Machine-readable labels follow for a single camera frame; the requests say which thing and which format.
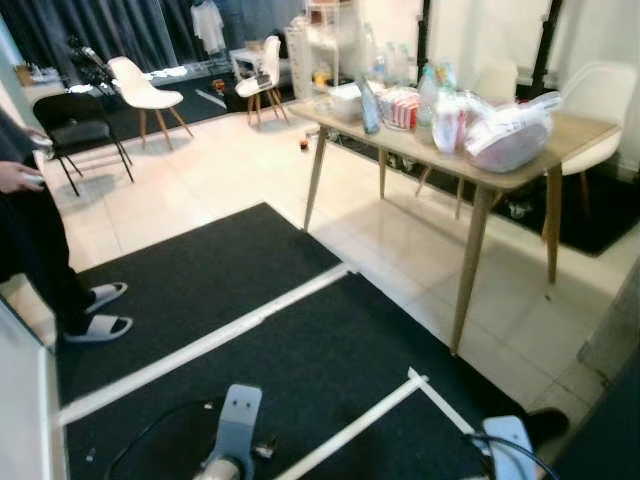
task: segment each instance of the black folding chair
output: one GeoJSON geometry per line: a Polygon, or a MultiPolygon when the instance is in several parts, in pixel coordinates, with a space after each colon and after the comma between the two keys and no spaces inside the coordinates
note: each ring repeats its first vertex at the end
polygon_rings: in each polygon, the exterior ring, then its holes
{"type": "Polygon", "coordinates": [[[113,128],[100,102],[88,93],[62,93],[41,98],[33,106],[33,113],[53,140],[54,157],[62,165],[71,187],[80,196],[63,158],[82,177],[82,172],[69,155],[113,143],[133,182],[129,165],[133,165],[127,151],[113,133],[113,128]]]}

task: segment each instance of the black cable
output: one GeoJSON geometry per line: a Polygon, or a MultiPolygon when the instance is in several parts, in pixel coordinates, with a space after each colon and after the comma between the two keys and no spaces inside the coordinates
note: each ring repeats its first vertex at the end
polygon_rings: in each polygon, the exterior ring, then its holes
{"type": "Polygon", "coordinates": [[[122,460],[129,454],[129,452],[131,452],[131,449],[134,446],[136,446],[144,437],[146,437],[149,434],[149,432],[151,432],[151,430],[156,428],[164,420],[166,420],[167,418],[171,417],[175,413],[178,413],[178,412],[184,410],[185,408],[192,407],[194,405],[201,406],[201,407],[203,407],[205,409],[211,409],[211,408],[213,408],[214,402],[215,402],[215,400],[211,400],[211,399],[191,400],[189,402],[181,403],[179,405],[176,405],[175,407],[172,407],[172,408],[166,410],[162,415],[160,415],[158,418],[156,418],[153,422],[149,423],[146,427],[144,427],[140,431],[140,433],[138,433],[136,438],[131,440],[126,447],[124,447],[122,450],[120,450],[118,455],[116,455],[115,458],[109,464],[109,467],[107,467],[107,471],[104,473],[104,480],[111,480],[114,470],[116,469],[118,464],[120,464],[120,462],[122,462],[122,460]]]}
{"type": "Polygon", "coordinates": [[[489,443],[491,443],[491,442],[494,442],[494,443],[501,443],[503,445],[511,447],[514,450],[517,450],[518,452],[526,455],[531,460],[533,460],[538,465],[540,465],[540,467],[542,467],[544,469],[544,471],[547,472],[547,475],[549,475],[549,477],[552,478],[553,480],[559,480],[560,479],[560,477],[558,477],[558,475],[551,469],[551,467],[549,465],[547,465],[546,463],[544,463],[542,461],[542,459],[540,457],[538,457],[535,453],[530,452],[529,450],[527,450],[523,446],[518,445],[517,443],[514,443],[514,442],[512,442],[510,440],[507,440],[506,438],[495,437],[493,435],[486,435],[486,434],[483,434],[483,433],[469,433],[469,434],[466,434],[464,437],[467,438],[468,440],[484,441],[487,445],[489,443]]]}

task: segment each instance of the table top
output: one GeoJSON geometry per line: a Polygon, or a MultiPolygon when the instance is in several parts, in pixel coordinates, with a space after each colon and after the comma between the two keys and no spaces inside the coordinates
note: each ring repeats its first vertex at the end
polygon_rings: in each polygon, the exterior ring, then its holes
{"type": "Polygon", "coordinates": [[[500,191],[521,187],[542,175],[546,170],[575,157],[590,146],[620,131],[620,127],[612,123],[566,113],[555,113],[551,138],[545,150],[535,160],[511,172],[493,173],[473,166],[469,163],[466,153],[440,153],[433,145],[421,144],[408,131],[392,130],[382,125],[380,132],[367,135],[359,122],[347,123],[331,114],[318,113],[312,100],[295,102],[287,107],[295,115],[318,122],[322,126],[334,128],[374,147],[409,157],[437,170],[500,191]]]}

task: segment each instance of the white plastic chair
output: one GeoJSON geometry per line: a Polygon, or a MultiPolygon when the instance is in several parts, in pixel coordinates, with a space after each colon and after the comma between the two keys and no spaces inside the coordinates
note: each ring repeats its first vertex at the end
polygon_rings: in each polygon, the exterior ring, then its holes
{"type": "MultiPolygon", "coordinates": [[[[510,60],[495,60],[485,65],[478,74],[472,91],[494,103],[510,103],[516,97],[516,85],[518,80],[518,67],[510,60]]],[[[432,168],[425,169],[420,183],[416,190],[416,197],[424,186],[427,178],[431,174],[432,168]]],[[[456,220],[460,218],[460,206],[462,205],[462,193],[464,191],[464,180],[458,179],[458,190],[456,192],[456,220]]],[[[497,196],[494,205],[500,201],[501,196],[497,196]]]]}
{"type": "MultiPolygon", "coordinates": [[[[561,89],[562,110],[624,127],[638,72],[624,63],[591,62],[578,70],[561,89]]],[[[586,170],[609,159],[620,145],[622,129],[562,164],[563,175],[580,174],[582,206],[590,215],[586,170]]]]}
{"type": "Polygon", "coordinates": [[[160,110],[168,109],[178,120],[178,123],[193,137],[193,133],[191,133],[187,124],[173,108],[183,100],[180,92],[157,89],[144,77],[138,66],[127,57],[112,58],[107,62],[107,65],[109,65],[113,76],[118,81],[118,89],[124,101],[138,109],[140,115],[140,137],[142,138],[143,148],[146,145],[147,110],[155,111],[158,125],[160,125],[162,133],[164,133],[169,150],[173,150],[173,146],[160,110]]]}
{"type": "Polygon", "coordinates": [[[266,93],[276,117],[280,118],[276,108],[277,105],[280,107],[284,119],[289,123],[287,114],[280,103],[281,95],[278,90],[278,82],[280,81],[280,40],[275,35],[267,37],[264,41],[264,50],[260,69],[263,74],[269,76],[269,82],[267,84],[260,86],[258,84],[257,77],[254,76],[242,80],[236,85],[236,93],[238,95],[243,98],[249,97],[249,107],[247,109],[247,119],[249,124],[251,124],[251,110],[255,108],[256,115],[258,116],[258,125],[262,125],[262,119],[260,118],[260,104],[263,92],[266,93]]]}

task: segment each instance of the person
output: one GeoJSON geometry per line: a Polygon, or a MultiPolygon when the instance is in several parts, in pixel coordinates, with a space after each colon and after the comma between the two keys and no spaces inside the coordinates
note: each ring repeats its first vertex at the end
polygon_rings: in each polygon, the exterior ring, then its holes
{"type": "Polygon", "coordinates": [[[69,266],[60,213],[46,183],[33,181],[41,177],[35,148],[30,134],[0,108],[0,281],[24,273],[53,310],[57,330],[68,342],[119,338],[133,321],[95,312],[124,294],[127,285],[114,282],[87,289],[69,266]]]}

